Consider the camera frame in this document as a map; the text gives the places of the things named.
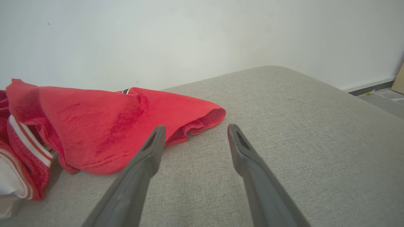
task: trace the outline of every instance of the red garment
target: red garment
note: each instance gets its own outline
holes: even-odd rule
[[[13,79],[6,95],[11,113],[7,129],[14,118],[25,129],[28,129],[26,125],[35,126],[43,142],[59,154],[60,165],[72,174],[80,170],[93,174],[120,171],[157,125],[166,126],[166,146],[169,146],[187,141],[187,132],[197,135],[218,125],[226,114],[212,102],[141,88],[107,92],[38,87]],[[18,139],[10,132],[10,143],[5,144],[12,145]],[[43,156],[41,163],[52,159],[43,148],[35,149]],[[12,146],[17,157],[24,153],[22,150]],[[41,165],[37,166],[33,169],[46,172]],[[46,185],[47,175],[46,180],[40,177]]]

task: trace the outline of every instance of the clothing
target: clothing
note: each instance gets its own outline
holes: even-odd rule
[[[166,126],[169,146],[224,117],[212,102],[168,92],[38,87],[13,79],[0,93],[0,165],[14,176],[0,195],[41,200],[51,149],[71,174],[111,174],[126,166],[157,125]]]

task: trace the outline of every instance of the gray surface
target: gray surface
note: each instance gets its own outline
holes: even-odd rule
[[[313,226],[401,226],[404,121],[283,67],[167,89],[213,101],[224,121],[168,147],[141,226],[251,226],[226,127],[239,125]],[[79,226],[115,176],[62,171],[42,202],[4,226]]]
[[[359,95],[358,98],[404,120],[404,95],[389,88]]]

